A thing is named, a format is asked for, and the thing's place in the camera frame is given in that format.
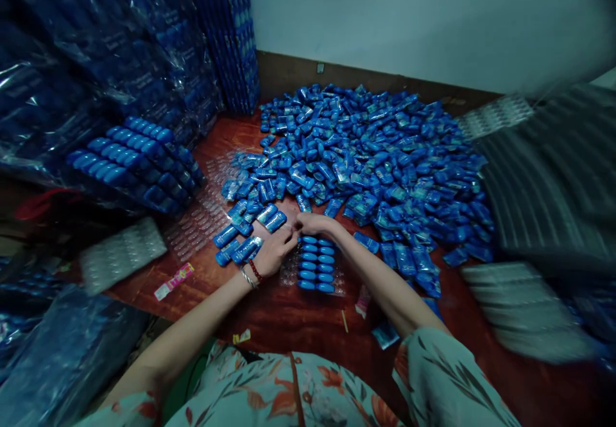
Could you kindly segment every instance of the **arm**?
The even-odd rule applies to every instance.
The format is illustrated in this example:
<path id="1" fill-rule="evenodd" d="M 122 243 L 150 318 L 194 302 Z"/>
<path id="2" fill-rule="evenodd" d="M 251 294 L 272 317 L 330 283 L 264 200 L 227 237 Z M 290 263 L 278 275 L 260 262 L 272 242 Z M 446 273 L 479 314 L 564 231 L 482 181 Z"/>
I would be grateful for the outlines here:
<path id="1" fill-rule="evenodd" d="M 282 258 L 297 245 L 297 232 L 279 229 L 263 243 L 254 259 L 263 278 L 278 272 Z M 257 284 L 250 266 L 244 272 Z M 109 393 L 101 408 L 121 398 L 146 390 L 162 392 L 197 355 L 229 311 L 252 286 L 238 271 L 222 287 L 161 334 L 131 365 Z"/>
<path id="2" fill-rule="evenodd" d="M 340 223 L 324 215 L 301 213 L 296 224 L 302 234 L 325 234 L 338 245 L 402 339 L 418 327 L 434 327 L 451 335 L 422 298 Z"/>

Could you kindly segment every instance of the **bracelet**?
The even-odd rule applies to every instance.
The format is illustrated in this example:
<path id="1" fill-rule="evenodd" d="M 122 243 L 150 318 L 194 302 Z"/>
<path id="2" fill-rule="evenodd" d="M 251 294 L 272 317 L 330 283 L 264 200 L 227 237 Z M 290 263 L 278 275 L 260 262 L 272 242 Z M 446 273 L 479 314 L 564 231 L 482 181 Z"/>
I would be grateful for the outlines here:
<path id="1" fill-rule="evenodd" d="M 250 264 L 250 268 L 252 268 L 252 271 L 255 274 L 255 276 L 257 277 L 257 279 L 259 280 L 259 282 L 262 283 L 263 282 L 263 276 L 261 276 L 259 274 L 259 272 L 257 271 L 257 267 L 255 266 L 255 264 L 252 261 L 252 259 L 248 259 L 248 263 Z"/>
<path id="2" fill-rule="evenodd" d="M 248 277 L 248 275 L 246 274 L 246 272 L 244 271 L 244 267 L 239 269 L 242 274 L 244 275 L 244 277 L 246 278 L 246 280 L 250 283 L 250 285 L 252 286 L 253 289 L 256 289 L 258 286 L 252 281 L 252 279 L 250 279 Z"/>

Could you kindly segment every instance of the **floral shirt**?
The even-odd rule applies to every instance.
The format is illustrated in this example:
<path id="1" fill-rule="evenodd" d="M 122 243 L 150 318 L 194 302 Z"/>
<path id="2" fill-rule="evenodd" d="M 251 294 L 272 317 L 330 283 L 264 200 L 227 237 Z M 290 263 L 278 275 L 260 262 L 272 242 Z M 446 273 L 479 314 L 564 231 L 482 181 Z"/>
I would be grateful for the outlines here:
<path id="1" fill-rule="evenodd" d="M 167 426 L 403 425 L 368 385 L 339 365 L 307 353 L 259 356 L 248 363 L 237 349 L 217 342 L 192 398 Z M 412 423 L 519 425 L 473 354 L 436 329 L 419 329 L 402 342 L 393 377 Z M 153 393 L 133 394 L 79 425 L 153 426 L 159 408 Z"/>

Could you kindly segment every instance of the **hand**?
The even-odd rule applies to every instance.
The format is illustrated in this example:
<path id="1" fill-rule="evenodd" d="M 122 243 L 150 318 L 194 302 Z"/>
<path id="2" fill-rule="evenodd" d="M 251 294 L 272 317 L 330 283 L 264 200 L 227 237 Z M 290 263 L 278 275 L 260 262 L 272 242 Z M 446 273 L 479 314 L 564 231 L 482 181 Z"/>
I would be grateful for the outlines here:
<path id="1" fill-rule="evenodd" d="M 340 223 L 325 215 L 302 212 L 295 219 L 294 228 L 307 236 L 331 233 Z"/>
<path id="2" fill-rule="evenodd" d="M 263 277 L 272 276 L 280 270 L 282 259 L 297 246 L 299 233 L 289 227 L 281 227 L 263 243 L 253 260 L 255 268 Z"/>

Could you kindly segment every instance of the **left hand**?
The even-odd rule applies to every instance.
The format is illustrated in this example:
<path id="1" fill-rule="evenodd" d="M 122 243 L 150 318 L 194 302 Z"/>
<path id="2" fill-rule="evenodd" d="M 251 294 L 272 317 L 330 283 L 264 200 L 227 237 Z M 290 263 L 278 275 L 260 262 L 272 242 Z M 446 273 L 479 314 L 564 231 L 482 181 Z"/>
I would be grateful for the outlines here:
<path id="1" fill-rule="evenodd" d="M 280 270 L 282 259 L 297 246 L 299 233 L 289 227 L 281 227 L 263 243 L 253 260 L 255 267 L 263 278 L 272 276 Z"/>

